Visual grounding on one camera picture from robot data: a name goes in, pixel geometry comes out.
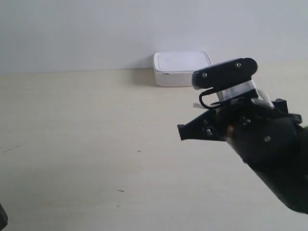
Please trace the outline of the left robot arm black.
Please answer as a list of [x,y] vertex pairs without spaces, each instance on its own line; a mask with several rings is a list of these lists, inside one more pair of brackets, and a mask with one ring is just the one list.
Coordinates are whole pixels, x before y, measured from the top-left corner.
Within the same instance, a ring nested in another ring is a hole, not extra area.
[[8,225],[8,216],[0,204],[0,230],[3,230]]

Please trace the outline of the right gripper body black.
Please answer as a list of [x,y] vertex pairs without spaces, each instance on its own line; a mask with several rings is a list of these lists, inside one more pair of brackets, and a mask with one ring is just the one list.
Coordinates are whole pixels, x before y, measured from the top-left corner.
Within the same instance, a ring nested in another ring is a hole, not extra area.
[[286,101],[241,97],[204,113],[202,140],[231,144],[288,144]]

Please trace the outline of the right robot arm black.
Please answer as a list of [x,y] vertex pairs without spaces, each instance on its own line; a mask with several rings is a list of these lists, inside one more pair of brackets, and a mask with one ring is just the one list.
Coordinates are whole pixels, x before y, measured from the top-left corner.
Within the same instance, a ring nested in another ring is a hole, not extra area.
[[177,126],[181,140],[226,142],[289,209],[308,211],[308,130],[284,99],[238,98]]

